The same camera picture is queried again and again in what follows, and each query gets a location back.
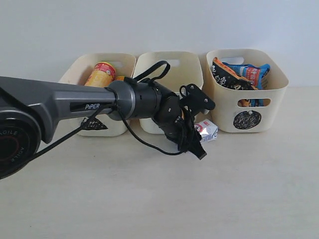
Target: black strap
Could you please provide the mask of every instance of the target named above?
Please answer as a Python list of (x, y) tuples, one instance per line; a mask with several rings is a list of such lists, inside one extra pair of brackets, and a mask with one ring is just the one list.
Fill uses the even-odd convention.
[(134, 77), (134, 80), (139, 81), (139, 80), (145, 78), (146, 76), (148, 76), (149, 74), (151, 74), (152, 72), (154, 72), (155, 70), (157, 70), (159, 67), (161, 67), (163, 65), (166, 65), (164, 71), (159, 76), (152, 78), (151, 82), (163, 78), (168, 73), (168, 71), (170, 69), (170, 64), (167, 61), (159, 61), (159, 62), (155, 63), (150, 68), (148, 68), (146, 71), (144, 71), (143, 73)]

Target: plastic bin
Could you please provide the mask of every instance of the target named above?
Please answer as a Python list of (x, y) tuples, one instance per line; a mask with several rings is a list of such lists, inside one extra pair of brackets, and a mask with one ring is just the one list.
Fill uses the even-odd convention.
[[(214, 57), (243, 58), (244, 64), (260, 66), (268, 63), (270, 72), (264, 90), (237, 91), (219, 85), (211, 72)], [(207, 53), (204, 91), (216, 103), (211, 111), (213, 122), (225, 132), (262, 132), (268, 130), (275, 119), (289, 81), (276, 63), (264, 52), (254, 49), (221, 49)], [(241, 99), (264, 99), (263, 107), (239, 107)]]
[[(63, 75), (60, 83), (84, 85), (90, 74), (93, 71), (94, 66), (99, 61), (107, 61), (111, 63), (116, 69), (117, 76), (132, 77), (136, 57), (125, 53), (93, 53), (79, 57), (72, 66)], [(115, 121), (109, 118), (108, 115), (98, 115), (96, 118), (108, 129), (102, 130), (81, 130), (78, 132), (82, 136), (118, 136), (126, 132), (127, 128), (122, 121)], [(70, 119), (72, 128), (80, 126), (84, 118)]]
[[(182, 85), (195, 84), (203, 87), (203, 74), (199, 58), (196, 54), (184, 51), (148, 52), (141, 55), (136, 63), (133, 77), (143, 73), (158, 61), (165, 60), (170, 64), (168, 74), (160, 80), (160, 84), (179, 95)], [(152, 78), (162, 73), (160, 67), (148, 77)], [(164, 134), (164, 132), (152, 121), (152, 119), (140, 119), (144, 131), (152, 134)]]

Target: potato chip can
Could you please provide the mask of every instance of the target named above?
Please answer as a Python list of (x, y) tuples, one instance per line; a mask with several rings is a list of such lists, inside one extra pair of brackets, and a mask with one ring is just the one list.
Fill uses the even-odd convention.
[(115, 78), (115, 80), (116, 80), (116, 81), (123, 81), (124, 78), (125, 78), (125, 76), (117, 76), (117, 77)]
[(115, 68), (110, 63), (100, 61), (95, 65), (85, 86), (106, 87), (114, 80), (115, 74)]

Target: small milk carton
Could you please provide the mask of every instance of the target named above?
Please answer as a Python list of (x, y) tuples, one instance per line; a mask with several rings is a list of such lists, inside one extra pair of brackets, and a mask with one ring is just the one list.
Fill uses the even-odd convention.
[(200, 142), (209, 142), (217, 139), (218, 126), (208, 119), (195, 124), (195, 129), (201, 135)]

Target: snack package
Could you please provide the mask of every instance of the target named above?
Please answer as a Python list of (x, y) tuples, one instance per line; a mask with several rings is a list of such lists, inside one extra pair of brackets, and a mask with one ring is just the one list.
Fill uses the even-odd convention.
[[(211, 68), (213, 77), (221, 86), (232, 90), (258, 90), (247, 78), (238, 76), (234, 70), (223, 64), (217, 57)], [(241, 107), (263, 106), (263, 100), (245, 99), (238, 103)]]
[(267, 74), (270, 71), (270, 65), (264, 64), (260, 67), (246, 64), (246, 65), (231, 65), (223, 62), (224, 65), (228, 66), (237, 75), (245, 77), (249, 80), (258, 90), (264, 90), (267, 86)]
[(209, 142), (217, 139), (218, 126), (208, 119), (195, 124), (195, 129), (201, 135), (200, 142)]

